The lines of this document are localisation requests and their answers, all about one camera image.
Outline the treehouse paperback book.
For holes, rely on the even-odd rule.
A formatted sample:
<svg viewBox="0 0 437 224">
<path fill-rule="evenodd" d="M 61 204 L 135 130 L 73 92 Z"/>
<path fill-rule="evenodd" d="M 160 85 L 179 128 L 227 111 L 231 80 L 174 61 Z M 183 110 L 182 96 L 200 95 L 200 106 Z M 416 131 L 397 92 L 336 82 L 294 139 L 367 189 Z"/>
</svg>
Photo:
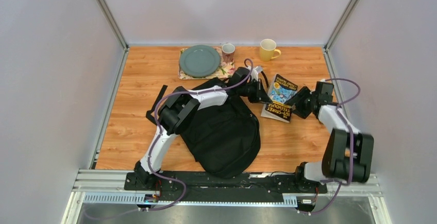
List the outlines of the treehouse paperback book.
<svg viewBox="0 0 437 224">
<path fill-rule="evenodd" d="M 284 123 L 291 121 L 291 107 L 285 102 L 297 93 L 298 85 L 276 74 L 267 95 L 272 103 L 264 104 L 261 117 L 275 119 Z"/>
</svg>

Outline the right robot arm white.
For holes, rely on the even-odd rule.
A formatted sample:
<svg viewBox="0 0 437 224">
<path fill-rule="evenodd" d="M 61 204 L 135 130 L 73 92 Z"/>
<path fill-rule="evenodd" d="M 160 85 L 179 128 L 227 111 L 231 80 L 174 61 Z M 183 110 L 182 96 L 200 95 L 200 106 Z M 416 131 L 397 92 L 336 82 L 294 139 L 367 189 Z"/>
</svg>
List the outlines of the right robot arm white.
<svg viewBox="0 0 437 224">
<path fill-rule="evenodd" d="M 294 186 L 302 193 L 315 182 L 365 183 L 371 173 L 374 138 L 346 118 L 341 106 L 333 101 L 333 91 L 332 83 L 319 81 L 315 90 L 303 87 L 285 102 L 300 118 L 313 114 L 330 132 L 322 160 L 303 162 L 296 169 Z"/>
</svg>

